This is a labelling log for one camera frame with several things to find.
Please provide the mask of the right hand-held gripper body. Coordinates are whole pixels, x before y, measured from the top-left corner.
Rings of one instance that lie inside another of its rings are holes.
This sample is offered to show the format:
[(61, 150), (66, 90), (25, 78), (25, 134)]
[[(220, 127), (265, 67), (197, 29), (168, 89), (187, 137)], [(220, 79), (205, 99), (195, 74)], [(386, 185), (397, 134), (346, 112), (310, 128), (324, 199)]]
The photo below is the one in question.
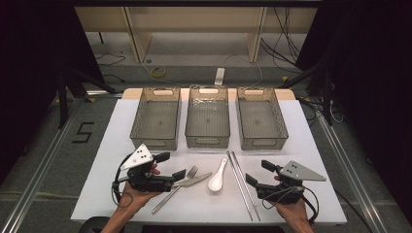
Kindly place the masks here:
[(326, 181), (325, 176), (293, 160), (283, 167), (276, 165), (275, 172), (280, 179), (277, 185), (257, 183), (255, 186), (258, 199), (281, 204), (294, 204), (303, 195), (304, 181)]

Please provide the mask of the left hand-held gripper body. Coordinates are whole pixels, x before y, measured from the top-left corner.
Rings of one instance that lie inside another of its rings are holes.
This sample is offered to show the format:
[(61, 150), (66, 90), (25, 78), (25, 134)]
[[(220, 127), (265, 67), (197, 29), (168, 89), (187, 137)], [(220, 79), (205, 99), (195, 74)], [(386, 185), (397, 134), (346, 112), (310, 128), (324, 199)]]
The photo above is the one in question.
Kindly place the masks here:
[(149, 149), (141, 144), (122, 163), (120, 169), (126, 170), (126, 180), (135, 190), (142, 192), (169, 192), (174, 179), (172, 177), (158, 176), (152, 172), (154, 156)]

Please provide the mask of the metal chopstick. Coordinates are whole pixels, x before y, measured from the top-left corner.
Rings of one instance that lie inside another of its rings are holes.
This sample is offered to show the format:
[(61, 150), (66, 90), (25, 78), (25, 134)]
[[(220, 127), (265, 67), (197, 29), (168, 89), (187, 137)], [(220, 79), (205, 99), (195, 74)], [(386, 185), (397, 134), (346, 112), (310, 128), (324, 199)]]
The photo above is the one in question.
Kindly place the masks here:
[(254, 221), (253, 216), (252, 216), (252, 213), (251, 213), (251, 209), (250, 209), (250, 206), (249, 206), (249, 203), (248, 203), (248, 201), (246, 200), (245, 193), (244, 193), (244, 191), (243, 191), (243, 189), (242, 189), (242, 185), (241, 185), (240, 180), (239, 180), (239, 178), (238, 178), (238, 174), (237, 174), (237, 172), (236, 172), (236, 169), (235, 169), (235, 166), (234, 166), (234, 162), (233, 162), (233, 160), (232, 160), (232, 158), (231, 158), (231, 153), (230, 153), (229, 150), (226, 151), (226, 155), (227, 155), (229, 164), (230, 164), (230, 166), (231, 166), (231, 170), (232, 170), (234, 179), (236, 180), (238, 189), (239, 189), (239, 191), (240, 191), (240, 194), (241, 194), (243, 203), (244, 203), (244, 205), (245, 205), (246, 211), (247, 211), (247, 213), (248, 213), (248, 216), (249, 216), (249, 218), (250, 218), (251, 221)]
[(235, 174), (237, 176), (237, 180), (239, 181), (240, 190), (241, 190), (242, 196), (244, 197), (244, 202), (247, 207), (248, 213), (251, 214), (252, 212), (255, 212), (255, 216), (257, 217), (257, 220), (261, 221), (260, 215), (258, 213), (257, 205), (255, 203), (254, 198), (252, 197), (251, 191), (249, 190), (248, 184), (246, 182), (246, 177), (239, 164), (236, 153), (234, 151), (231, 151), (229, 153), (229, 156), (232, 160)]

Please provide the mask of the metal fork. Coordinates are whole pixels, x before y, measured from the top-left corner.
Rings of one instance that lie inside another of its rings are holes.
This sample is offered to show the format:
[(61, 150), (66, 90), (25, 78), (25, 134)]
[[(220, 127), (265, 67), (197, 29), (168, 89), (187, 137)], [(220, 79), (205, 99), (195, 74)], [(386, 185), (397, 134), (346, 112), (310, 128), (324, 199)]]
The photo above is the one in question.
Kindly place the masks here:
[(193, 166), (189, 172), (187, 173), (186, 177), (180, 181), (178, 181), (174, 187), (172, 188), (171, 192), (169, 194), (167, 194), (153, 209), (152, 209), (152, 214), (155, 215), (166, 203), (167, 201), (175, 194), (176, 191), (179, 190), (180, 188), (180, 184), (192, 179), (196, 173), (198, 171), (198, 167), (197, 166)]

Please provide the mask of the metal table knife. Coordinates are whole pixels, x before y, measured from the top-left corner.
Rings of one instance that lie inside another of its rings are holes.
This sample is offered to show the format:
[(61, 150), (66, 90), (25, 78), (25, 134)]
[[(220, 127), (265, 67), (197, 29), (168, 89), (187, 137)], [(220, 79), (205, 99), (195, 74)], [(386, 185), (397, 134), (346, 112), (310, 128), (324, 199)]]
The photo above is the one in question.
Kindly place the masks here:
[(191, 179), (188, 179), (188, 180), (179, 182), (179, 183), (175, 183), (175, 184), (173, 184), (172, 187), (177, 187), (177, 186), (184, 186), (184, 187), (186, 187), (186, 186), (191, 186), (191, 185), (193, 185), (193, 184), (199, 183), (199, 182), (201, 182), (201, 181), (209, 178), (211, 175), (212, 175), (212, 173), (207, 173), (207, 174), (203, 174), (203, 175), (200, 175), (200, 176), (196, 176), (196, 177), (194, 177), (194, 178), (191, 178)]

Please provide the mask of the transparent grey plastic bin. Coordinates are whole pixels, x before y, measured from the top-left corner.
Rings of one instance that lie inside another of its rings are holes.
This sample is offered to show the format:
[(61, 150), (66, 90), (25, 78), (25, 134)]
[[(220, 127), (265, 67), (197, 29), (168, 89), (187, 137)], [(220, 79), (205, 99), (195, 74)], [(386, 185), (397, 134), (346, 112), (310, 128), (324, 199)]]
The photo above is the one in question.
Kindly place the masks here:
[(237, 115), (242, 150), (281, 150), (289, 138), (273, 87), (238, 87)]
[(143, 89), (129, 134), (133, 145), (149, 150), (176, 150), (180, 122), (181, 90), (178, 87)]
[(230, 123), (228, 90), (225, 86), (190, 87), (185, 136), (189, 148), (228, 147)]

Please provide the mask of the white ceramic spoon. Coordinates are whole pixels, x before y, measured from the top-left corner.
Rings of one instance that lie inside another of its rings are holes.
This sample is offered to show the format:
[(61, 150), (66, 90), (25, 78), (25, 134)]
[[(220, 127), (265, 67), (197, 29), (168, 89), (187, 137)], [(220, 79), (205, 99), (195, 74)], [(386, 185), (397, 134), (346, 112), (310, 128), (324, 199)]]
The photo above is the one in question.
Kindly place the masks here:
[(224, 171), (226, 163), (227, 163), (227, 159), (223, 158), (218, 171), (208, 182), (208, 188), (211, 191), (216, 192), (216, 191), (219, 191), (223, 187), (223, 171)]

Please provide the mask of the person's right hand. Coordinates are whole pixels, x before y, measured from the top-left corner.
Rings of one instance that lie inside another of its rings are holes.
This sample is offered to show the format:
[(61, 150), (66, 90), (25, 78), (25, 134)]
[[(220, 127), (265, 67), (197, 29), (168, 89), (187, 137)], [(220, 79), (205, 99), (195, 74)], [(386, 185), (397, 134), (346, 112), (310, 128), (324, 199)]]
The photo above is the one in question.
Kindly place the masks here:
[(274, 204), (278, 214), (289, 224), (308, 223), (308, 217), (303, 199), (294, 204)]

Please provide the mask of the person's left hand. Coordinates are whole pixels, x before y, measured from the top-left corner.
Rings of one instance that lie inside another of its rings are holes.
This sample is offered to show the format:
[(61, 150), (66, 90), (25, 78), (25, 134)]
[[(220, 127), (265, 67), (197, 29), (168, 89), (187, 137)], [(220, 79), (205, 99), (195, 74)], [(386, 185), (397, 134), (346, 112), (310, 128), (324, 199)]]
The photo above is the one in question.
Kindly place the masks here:
[(142, 192), (135, 190), (129, 183), (126, 183), (117, 210), (134, 216), (152, 198), (157, 197), (158, 195), (159, 192)]

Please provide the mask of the black metal stand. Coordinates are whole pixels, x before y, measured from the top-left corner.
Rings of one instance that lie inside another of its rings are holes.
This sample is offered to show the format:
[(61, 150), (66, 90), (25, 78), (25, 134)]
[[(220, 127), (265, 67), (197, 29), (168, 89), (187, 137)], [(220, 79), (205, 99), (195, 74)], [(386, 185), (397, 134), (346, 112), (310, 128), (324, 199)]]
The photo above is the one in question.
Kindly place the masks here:
[(58, 100), (59, 100), (59, 128), (62, 128), (68, 120), (68, 105), (66, 89), (69, 89), (75, 98), (86, 98), (86, 89), (83, 86), (83, 81), (92, 83), (93, 85), (105, 90), (111, 94), (117, 93), (113, 88), (99, 81), (93, 76), (75, 68), (63, 70), (57, 78)]
[(326, 62), (318, 62), (312, 68), (298, 75), (289, 82), (280, 85), (280, 88), (290, 88), (297, 83), (303, 82), (306, 79), (310, 79), (309, 84), (306, 87), (306, 91), (309, 95), (319, 94), (323, 95), (322, 114), (329, 125), (332, 125), (332, 113), (331, 110), (331, 68)]

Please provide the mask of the dark rounded object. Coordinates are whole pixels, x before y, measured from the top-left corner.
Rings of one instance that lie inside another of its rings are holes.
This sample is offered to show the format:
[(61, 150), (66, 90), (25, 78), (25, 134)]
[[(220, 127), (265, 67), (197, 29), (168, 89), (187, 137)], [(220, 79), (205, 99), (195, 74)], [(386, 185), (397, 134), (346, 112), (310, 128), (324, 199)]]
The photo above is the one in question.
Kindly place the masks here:
[(100, 233), (108, 221), (107, 216), (93, 216), (83, 223), (79, 233)]

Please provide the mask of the black curtain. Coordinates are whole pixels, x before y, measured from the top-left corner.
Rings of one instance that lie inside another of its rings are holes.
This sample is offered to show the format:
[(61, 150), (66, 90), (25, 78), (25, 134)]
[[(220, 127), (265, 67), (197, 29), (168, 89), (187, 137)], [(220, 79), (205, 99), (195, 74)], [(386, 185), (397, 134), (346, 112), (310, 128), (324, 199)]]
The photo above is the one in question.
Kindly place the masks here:
[(412, 0), (321, 0), (297, 66), (322, 59), (333, 97), (412, 224)]
[(73, 6), (0, 0), (0, 184), (72, 69), (104, 81)]

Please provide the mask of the beige wooden shelf unit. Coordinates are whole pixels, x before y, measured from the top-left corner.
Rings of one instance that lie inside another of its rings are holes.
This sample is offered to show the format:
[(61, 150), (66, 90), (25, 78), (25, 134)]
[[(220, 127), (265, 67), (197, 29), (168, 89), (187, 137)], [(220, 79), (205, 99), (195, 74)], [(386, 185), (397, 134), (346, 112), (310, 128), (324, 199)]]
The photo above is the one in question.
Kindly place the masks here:
[(306, 34), (315, 7), (77, 7), (86, 32), (126, 32), (138, 62), (144, 60), (155, 32), (242, 33), (249, 60), (258, 59), (263, 33), (279, 33), (279, 19), (293, 34)]

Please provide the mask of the aluminium floor rail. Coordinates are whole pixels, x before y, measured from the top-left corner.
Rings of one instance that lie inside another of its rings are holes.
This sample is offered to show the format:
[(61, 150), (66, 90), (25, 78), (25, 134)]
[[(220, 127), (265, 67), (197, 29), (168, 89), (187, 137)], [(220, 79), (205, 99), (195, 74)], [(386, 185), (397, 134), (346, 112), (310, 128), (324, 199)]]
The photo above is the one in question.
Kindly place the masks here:
[(387, 228), (380, 217), (379, 211), (374, 205), (370, 195), (363, 186), (361, 179), (344, 150), (334, 129), (327, 123), (323, 116), (319, 117), (319, 123), (334, 151), (334, 154), (345, 174), (348, 183), (360, 205), (364, 218), (373, 233), (387, 233)]
[(51, 168), (61, 145), (63, 144), (78, 109), (82, 105), (83, 99), (73, 100), (66, 121), (57, 129), (51, 143), (49, 144), (48, 150), (44, 154), (39, 165), (36, 167), (36, 171), (32, 173), (26, 188), (18, 196), (17, 203), (11, 210), (5, 224), (0, 228), (1, 233), (17, 233), (36, 197), (36, 194), (38, 193), (38, 190), (40, 189), (49, 169)]

